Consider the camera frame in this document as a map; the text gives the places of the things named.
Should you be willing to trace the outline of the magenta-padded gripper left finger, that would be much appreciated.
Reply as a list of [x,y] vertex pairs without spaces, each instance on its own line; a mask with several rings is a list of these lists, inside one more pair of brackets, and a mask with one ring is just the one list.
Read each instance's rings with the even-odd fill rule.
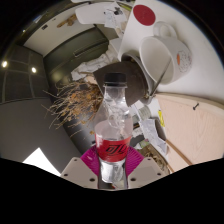
[[60,177],[80,187],[97,189],[100,163],[95,147],[88,149],[80,158],[73,157]]

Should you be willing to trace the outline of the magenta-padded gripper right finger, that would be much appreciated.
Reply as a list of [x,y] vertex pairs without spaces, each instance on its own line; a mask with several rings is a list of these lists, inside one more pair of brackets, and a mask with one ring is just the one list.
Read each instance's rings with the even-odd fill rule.
[[144,157],[130,147],[125,162],[128,189],[140,188],[166,176],[152,157]]

